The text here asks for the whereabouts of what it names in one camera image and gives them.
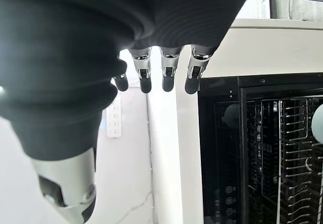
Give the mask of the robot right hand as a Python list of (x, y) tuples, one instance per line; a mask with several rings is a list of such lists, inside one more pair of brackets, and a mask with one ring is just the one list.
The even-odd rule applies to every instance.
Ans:
[(1, 116), (37, 173), (41, 192), (69, 223), (95, 207), (102, 111), (127, 89), (127, 49), (141, 90), (151, 90), (151, 48), (171, 91), (179, 55), (192, 46), (185, 90), (246, 0), (1, 0)]

